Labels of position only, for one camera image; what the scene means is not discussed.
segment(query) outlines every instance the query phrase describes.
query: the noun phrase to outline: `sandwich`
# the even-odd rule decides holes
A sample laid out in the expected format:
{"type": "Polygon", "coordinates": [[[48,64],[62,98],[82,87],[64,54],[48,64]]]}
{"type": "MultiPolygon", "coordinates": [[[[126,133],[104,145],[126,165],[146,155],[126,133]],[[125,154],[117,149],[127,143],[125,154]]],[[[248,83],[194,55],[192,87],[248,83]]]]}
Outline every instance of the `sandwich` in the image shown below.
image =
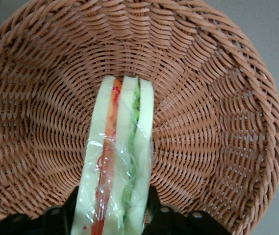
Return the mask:
{"type": "Polygon", "coordinates": [[[106,76],[93,109],[71,235],[140,235],[152,168],[150,81],[106,76]]]}

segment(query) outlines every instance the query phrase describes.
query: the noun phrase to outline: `tomato slice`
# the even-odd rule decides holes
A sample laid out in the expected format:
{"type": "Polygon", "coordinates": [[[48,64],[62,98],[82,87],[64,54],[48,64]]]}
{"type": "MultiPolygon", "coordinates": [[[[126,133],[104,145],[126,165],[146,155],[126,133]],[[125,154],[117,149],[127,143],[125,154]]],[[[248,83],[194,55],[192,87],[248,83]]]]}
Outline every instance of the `tomato slice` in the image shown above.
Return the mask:
{"type": "Polygon", "coordinates": [[[114,174],[115,162],[116,122],[121,88],[122,83],[119,80],[115,80],[106,120],[103,152],[98,160],[100,178],[98,188],[96,190],[96,211],[94,215],[94,223],[92,225],[92,235],[102,234],[105,213],[110,198],[110,189],[112,184],[111,179],[114,174]]]}

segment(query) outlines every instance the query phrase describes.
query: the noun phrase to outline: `plastic wrap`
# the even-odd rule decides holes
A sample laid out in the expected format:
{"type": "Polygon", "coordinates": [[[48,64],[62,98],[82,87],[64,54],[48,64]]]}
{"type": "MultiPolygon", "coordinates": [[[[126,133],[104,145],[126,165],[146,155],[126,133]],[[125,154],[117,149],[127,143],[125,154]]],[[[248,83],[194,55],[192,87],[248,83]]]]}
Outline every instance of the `plastic wrap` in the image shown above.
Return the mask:
{"type": "Polygon", "coordinates": [[[151,82],[107,76],[93,110],[72,235],[139,235],[152,169],[151,82]]]}

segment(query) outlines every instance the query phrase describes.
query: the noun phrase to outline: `wicker basket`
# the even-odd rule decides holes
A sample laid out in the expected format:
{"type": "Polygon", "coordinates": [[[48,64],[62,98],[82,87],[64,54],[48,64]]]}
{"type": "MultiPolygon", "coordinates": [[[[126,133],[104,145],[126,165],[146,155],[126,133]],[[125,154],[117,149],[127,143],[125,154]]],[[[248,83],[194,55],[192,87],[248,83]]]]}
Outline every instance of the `wicker basket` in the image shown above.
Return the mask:
{"type": "Polygon", "coordinates": [[[0,28],[0,219],[79,184],[102,78],[155,89],[151,183],[249,234],[279,182],[279,96],[243,32],[200,0],[33,0],[0,28]]]}

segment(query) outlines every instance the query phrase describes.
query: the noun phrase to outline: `wicker weave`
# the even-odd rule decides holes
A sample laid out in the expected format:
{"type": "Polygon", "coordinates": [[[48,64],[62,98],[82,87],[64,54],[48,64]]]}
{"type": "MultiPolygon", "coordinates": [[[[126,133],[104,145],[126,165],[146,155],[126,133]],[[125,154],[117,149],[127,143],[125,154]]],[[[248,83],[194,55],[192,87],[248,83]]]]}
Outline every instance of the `wicker weave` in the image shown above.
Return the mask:
{"type": "Polygon", "coordinates": [[[250,40],[200,0],[33,0],[0,28],[0,219],[79,184],[101,79],[155,89],[152,184],[249,234],[279,182],[279,96],[250,40]]]}

